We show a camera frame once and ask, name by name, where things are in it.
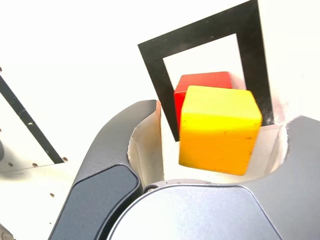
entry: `white background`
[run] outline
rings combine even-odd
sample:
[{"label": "white background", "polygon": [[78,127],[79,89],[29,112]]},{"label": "white background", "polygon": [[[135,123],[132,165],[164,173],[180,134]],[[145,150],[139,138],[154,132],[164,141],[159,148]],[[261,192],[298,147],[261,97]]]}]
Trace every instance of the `white background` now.
[{"label": "white background", "polygon": [[[18,240],[48,238],[100,128],[130,104],[157,98],[137,44],[241,2],[0,0],[1,75],[69,159],[2,174],[0,223]],[[259,9],[279,117],[320,120],[317,1],[259,0]]]}]

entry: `black square frame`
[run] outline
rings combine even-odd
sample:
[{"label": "black square frame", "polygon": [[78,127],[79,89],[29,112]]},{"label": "black square frame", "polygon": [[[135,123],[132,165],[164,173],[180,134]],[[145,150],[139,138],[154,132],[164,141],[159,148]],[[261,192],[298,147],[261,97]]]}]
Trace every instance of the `black square frame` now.
[{"label": "black square frame", "polygon": [[247,90],[262,113],[262,125],[274,124],[258,0],[250,0],[138,45],[172,134],[179,141],[174,89],[163,58],[236,34]]}]

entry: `white panel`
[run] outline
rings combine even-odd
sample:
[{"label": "white panel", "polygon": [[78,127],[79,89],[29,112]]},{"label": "white panel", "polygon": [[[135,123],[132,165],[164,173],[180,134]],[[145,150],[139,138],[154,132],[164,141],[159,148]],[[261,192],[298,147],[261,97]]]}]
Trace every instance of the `white panel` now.
[{"label": "white panel", "polygon": [[17,240],[48,239],[77,168],[66,162],[1,173],[1,224]]},{"label": "white panel", "polygon": [[163,61],[174,89],[182,75],[213,72],[229,72],[232,87],[246,89],[235,34],[165,57]]},{"label": "white panel", "polygon": [[[27,169],[27,178],[1,176],[0,223],[18,240],[48,238],[99,129],[126,106],[157,98],[137,44],[241,2],[1,1],[1,75],[69,163]],[[273,107],[286,110],[276,117],[320,120],[316,1],[259,0],[259,7]],[[166,133],[163,142],[175,145]]]},{"label": "white panel", "polygon": [[0,113],[0,173],[54,164],[1,94]]}]

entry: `black frame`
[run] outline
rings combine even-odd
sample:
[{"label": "black frame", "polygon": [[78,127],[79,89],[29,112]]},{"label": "black frame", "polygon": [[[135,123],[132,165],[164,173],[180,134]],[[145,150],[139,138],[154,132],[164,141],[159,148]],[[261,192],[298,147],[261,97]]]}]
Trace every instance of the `black frame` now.
[{"label": "black frame", "polygon": [[176,141],[179,141],[174,89],[163,58],[236,34],[247,90],[262,113],[262,125],[274,124],[257,0],[250,0],[138,45]]},{"label": "black frame", "polygon": [[12,92],[8,84],[0,75],[0,93],[5,98],[5,100],[10,104],[15,113],[22,120],[24,125],[29,129],[30,133],[34,136],[49,158],[53,161],[54,164],[62,164],[64,163],[63,159],[58,155],[56,150],[50,144],[46,136],[37,126],[36,122],[29,115],[27,110],[18,100],[16,95]]}]

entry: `yellow cube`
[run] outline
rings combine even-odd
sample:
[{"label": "yellow cube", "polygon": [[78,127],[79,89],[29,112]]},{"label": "yellow cube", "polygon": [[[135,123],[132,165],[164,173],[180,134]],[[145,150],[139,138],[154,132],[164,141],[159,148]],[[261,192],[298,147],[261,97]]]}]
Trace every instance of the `yellow cube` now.
[{"label": "yellow cube", "polygon": [[179,164],[244,175],[261,123],[250,91],[189,86],[181,110]]}]

